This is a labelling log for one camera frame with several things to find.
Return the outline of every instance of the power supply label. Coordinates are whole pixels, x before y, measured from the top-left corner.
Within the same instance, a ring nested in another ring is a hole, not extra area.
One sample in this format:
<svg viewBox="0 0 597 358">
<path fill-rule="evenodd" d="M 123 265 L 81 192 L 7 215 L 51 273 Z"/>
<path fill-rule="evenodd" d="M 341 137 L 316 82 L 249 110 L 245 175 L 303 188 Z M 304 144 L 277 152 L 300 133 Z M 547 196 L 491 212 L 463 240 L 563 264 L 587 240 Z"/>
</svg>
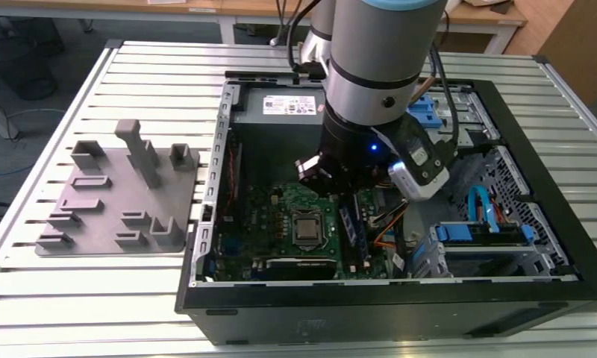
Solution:
<svg viewBox="0 0 597 358">
<path fill-rule="evenodd" d="M 268 95 L 263 99 L 263 114 L 316 115 L 316 97 L 311 95 Z"/>
</svg>

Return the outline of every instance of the blue ram latch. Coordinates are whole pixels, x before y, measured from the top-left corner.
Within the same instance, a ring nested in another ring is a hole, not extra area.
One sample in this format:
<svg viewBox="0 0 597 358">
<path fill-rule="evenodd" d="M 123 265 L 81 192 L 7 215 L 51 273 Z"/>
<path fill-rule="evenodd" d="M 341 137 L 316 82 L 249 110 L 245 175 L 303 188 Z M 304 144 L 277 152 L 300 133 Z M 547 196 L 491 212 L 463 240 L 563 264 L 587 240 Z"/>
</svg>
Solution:
<svg viewBox="0 0 597 358">
<path fill-rule="evenodd" d="M 435 101 L 428 95 L 424 95 L 416 103 L 413 103 L 407 112 L 419 120 L 424 128 L 440 128 L 443 120 L 436 116 Z"/>
</svg>

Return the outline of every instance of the motherboard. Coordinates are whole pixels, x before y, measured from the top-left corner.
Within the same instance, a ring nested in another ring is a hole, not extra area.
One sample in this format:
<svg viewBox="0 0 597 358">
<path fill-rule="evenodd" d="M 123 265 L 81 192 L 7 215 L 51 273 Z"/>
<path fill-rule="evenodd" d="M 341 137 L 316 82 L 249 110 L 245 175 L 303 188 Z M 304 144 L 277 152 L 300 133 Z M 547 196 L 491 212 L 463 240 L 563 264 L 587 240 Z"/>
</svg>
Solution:
<svg viewBox="0 0 597 358">
<path fill-rule="evenodd" d="M 381 191 L 361 190 L 349 209 L 357 211 L 367 233 L 384 202 Z M 387 277 L 384 252 L 368 247 L 367 237 L 349 239 L 336 196 L 320 198 L 301 184 L 280 183 L 249 186 L 244 197 L 241 218 L 220 233 L 219 280 Z"/>
</svg>

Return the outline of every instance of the floor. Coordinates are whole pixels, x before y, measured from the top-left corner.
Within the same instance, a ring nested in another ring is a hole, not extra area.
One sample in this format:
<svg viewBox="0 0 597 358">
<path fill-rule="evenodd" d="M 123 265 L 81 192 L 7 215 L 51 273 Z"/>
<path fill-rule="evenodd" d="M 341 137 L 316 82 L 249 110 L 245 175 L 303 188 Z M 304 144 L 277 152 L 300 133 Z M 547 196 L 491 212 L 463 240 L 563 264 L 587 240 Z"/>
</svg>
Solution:
<svg viewBox="0 0 597 358">
<path fill-rule="evenodd" d="M 59 89 L 53 96 L 40 101 L 23 101 L 0 81 L 0 106 L 7 113 L 33 108 L 65 110 L 91 71 L 108 39 L 220 43 L 219 25 L 211 23 L 96 21 L 95 31 L 84 34 L 76 20 L 56 20 L 65 43 L 65 52 L 48 59 Z M 252 37 L 245 30 L 236 30 L 237 43 L 267 44 L 269 37 Z M 597 115 L 597 102 L 592 106 Z M 0 173 L 24 168 L 35 163 L 53 129 L 61 120 L 55 112 L 27 113 L 12 118 L 23 132 L 17 142 L 0 138 Z M 11 202 L 27 178 L 28 171 L 0 176 L 0 201 Z"/>
</svg>

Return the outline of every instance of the aluminum table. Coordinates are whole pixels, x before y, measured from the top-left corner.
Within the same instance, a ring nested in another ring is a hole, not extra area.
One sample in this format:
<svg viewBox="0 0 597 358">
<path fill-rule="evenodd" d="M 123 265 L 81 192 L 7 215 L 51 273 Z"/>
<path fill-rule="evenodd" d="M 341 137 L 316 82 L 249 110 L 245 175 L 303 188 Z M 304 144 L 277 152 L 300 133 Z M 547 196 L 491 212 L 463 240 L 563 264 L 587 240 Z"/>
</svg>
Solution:
<svg viewBox="0 0 597 358">
<path fill-rule="evenodd" d="M 444 54 L 452 78 L 492 80 L 597 245 L 597 120 L 531 57 Z M 208 163 L 224 71 L 288 71 L 281 49 L 125 42 L 107 48 L 0 224 L 0 357 L 597 357 L 597 312 L 504 339 L 215 347 L 175 313 L 183 254 L 37 257 L 35 241 L 72 171 L 77 140 L 123 146 L 117 119 L 156 147 L 185 142 Z M 207 169 L 199 173 L 196 199 Z M 200 214 L 192 204 L 191 218 Z"/>
</svg>

